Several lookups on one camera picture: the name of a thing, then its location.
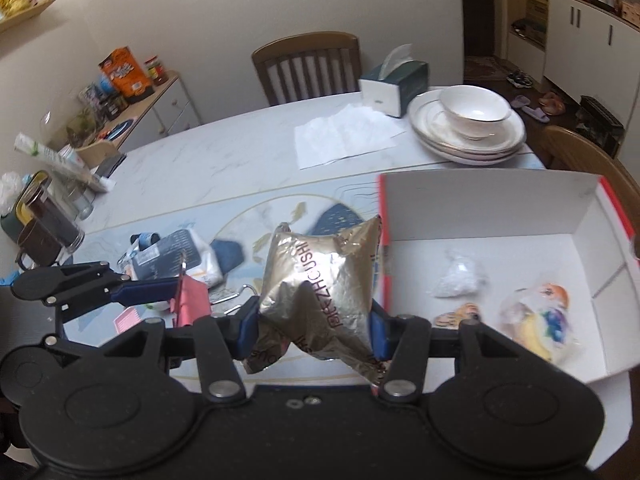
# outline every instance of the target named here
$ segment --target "drawer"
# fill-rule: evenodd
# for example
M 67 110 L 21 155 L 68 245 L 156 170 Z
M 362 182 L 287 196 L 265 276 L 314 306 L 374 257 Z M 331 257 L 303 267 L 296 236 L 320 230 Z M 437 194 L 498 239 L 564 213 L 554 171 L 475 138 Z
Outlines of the drawer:
M 156 113 L 151 109 L 144 114 L 118 149 L 121 153 L 128 153 L 140 146 L 145 146 L 146 144 L 156 142 L 156 140 L 163 139 L 166 137 L 165 131 L 166 129 L 162 126 L 160 119 L 158 119 Z
M 193 109 L 193 105 L 191 103 L 187 103 L 184 111 L 180 114 L 180 117 L 178 117 L 178 120 L 175 121 L 174 125 L 169 129 L 169 135 L 179 134 L 180 132 L 189 130 L 190 128 L 195 128 L 196 126 L 200 126 L 200 121 Z
M 162 124 L 169 128 L 180 117 L 188 102 L 187 92 L 184 91 L 184 87 L 178 79 L 154 104 L 154 110 L 160 117 Z

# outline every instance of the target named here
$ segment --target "stack of plates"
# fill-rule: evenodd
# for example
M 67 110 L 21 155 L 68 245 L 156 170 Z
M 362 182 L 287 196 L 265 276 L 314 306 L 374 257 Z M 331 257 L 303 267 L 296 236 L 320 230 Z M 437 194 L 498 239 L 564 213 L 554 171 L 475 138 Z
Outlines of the stack of plates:
M 418 95 L 407 110 L 418 140 L 431 152 L 459 164 L 491 166 L 508 160 L 524 145 L 524 123 L 514 111 L 496 123 L 494 133 L 484 139 L 468 139 L 457 133 L 440 103 L 440 92 Z

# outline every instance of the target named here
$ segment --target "barcode label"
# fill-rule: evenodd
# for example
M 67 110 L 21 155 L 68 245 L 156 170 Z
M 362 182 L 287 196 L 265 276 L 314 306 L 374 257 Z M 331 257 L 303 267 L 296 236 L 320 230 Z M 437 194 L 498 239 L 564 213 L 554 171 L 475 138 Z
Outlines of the barcode label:
M 137 264 L 144 265 L 147 262 L 150 262 L 151 260 L 155 260 L 158 256 L 160 256 L 160 251 L 158 250 L 158 247 L 156 247 L 155 245 L 152 245 L 151 247 L 149 247 L 148 249 L 145 249 L 141 253 L 136 254 L 135 260 Z

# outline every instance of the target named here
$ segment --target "dark brown door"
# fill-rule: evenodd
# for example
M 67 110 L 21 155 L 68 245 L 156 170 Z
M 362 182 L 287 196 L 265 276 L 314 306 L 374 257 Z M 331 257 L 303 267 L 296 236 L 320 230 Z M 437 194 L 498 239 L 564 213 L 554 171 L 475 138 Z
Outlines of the dark brown door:
M 494 54 L 494 0 L 462 0 L 465 56 Z

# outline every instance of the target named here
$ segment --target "chair backrest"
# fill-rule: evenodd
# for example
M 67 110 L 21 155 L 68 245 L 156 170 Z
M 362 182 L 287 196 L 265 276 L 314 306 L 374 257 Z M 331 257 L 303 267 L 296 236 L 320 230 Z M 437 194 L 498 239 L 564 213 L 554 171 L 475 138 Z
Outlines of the chair backrest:
M 310 32 L 272 41 L 251 59 L 271 106 L 358 91 L 362 75 L 360 43 L 346 32 Z
M 640 187 L 620 161 L 613 160 L 589 140 L 560 126 L 547 126 L 543 130 L 541 147 L 552 157 L 548 165 L 551 170 L 582 171 L 606 177 L 636 234 L 640 235 Z M 639 241 L 636 240 L 636 251 L 640 249 Z

